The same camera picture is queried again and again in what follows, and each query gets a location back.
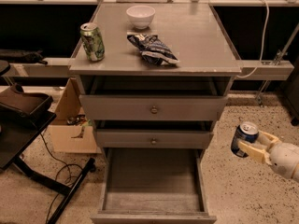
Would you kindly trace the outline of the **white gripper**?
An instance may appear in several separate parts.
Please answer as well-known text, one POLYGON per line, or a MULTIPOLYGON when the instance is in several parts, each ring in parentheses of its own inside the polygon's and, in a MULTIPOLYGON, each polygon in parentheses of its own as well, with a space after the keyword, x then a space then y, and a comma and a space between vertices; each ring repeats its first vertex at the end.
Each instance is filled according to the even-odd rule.
POLYGON ((270 165, 272 171, 286 179, 299 180, 299 147, 291 143, 279 143, 271 133, 259 131, 258 141, 270 147, 269 153, 245 141, 239 141, 239 148, 253 160, 270 165))

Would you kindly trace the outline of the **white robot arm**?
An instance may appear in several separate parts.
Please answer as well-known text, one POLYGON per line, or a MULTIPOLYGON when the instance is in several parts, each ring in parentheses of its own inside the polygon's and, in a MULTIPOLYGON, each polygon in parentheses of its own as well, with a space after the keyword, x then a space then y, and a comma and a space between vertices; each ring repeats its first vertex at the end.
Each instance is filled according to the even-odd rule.
POLYGON ((254 143, 239 139, 237 144, 250 158, 267 164, 277 175, 299 182, 299 146, 263 131, 254 143))

